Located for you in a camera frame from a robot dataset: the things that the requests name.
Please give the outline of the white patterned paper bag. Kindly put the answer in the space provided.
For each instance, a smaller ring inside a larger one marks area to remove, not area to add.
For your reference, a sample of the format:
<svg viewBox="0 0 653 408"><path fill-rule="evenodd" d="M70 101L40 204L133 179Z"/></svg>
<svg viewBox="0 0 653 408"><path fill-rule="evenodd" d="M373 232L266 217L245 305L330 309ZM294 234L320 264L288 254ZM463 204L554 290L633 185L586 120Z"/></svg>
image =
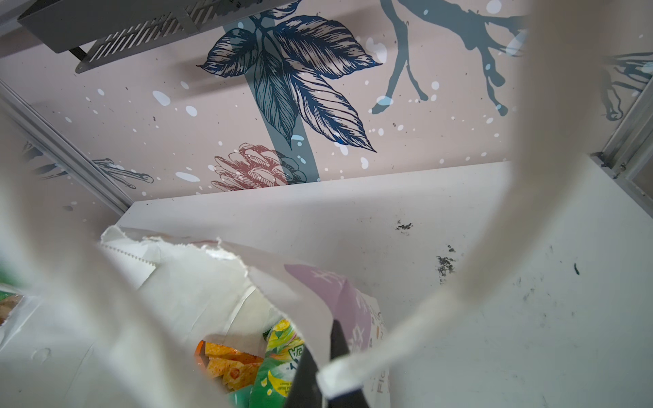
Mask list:
<svg viewBox="0 0 653 408"><path fill-rule="evenodd" d="M608 26L593 1L536 1L528 20L511 185L484 235L452 280L370 350L344 361L362 383L420 351L478 309L519 267L566 203L582 166L585 122L602 68ZM47 300L71 332L93 343L142 407L224 407L228 399L195 369L187 347L224 321L221 304L240 283L258 290L299 329L326 399L333 369L333 314L285 272L244 266L238 274L183 268L130 283L78 227L44 205L14 156L1 158L1 261L29 292Z"/></svg>

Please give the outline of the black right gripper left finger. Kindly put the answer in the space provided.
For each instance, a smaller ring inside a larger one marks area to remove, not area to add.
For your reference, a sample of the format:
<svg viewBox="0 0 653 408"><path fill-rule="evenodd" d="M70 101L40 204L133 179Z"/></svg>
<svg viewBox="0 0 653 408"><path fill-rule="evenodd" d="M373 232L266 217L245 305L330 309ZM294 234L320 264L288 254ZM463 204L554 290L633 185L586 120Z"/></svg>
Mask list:
<svg viewBox="0 0 653 408"><path fill-rule="evenodd" d="M316 382L317 371L316 362L305 347L284 408L323 408L323 397Z"/></svg>

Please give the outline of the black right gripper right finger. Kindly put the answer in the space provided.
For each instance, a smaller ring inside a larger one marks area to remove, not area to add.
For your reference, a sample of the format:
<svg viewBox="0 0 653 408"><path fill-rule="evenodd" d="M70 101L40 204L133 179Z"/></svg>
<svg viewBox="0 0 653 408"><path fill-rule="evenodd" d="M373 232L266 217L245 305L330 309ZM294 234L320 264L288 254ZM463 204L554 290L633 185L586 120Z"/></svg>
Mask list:
<svg viewBox="0 0 653 408"><path fill-rule="evenodd" d="M345 339L345 332L339 321L333 322L331 333L331 361L333 369L326 370L328 407L368 408L369 404L362 391L362 383L355 380L350 373L350 366L344 361L350 350Z"/></svg>

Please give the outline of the green orange snack packet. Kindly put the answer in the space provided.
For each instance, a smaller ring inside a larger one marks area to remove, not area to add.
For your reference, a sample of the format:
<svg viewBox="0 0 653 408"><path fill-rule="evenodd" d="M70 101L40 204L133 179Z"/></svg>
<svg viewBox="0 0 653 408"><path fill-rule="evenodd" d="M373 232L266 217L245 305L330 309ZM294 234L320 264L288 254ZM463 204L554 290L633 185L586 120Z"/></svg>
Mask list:
<svg viewBox="0 0 653 408"><path fill-rule="evenodd" d="M22 291L20 290L20 282L15 280L4 265L1 265L1 314L0 323L3 325L7 321L10 313L22 300Z"/></svg>

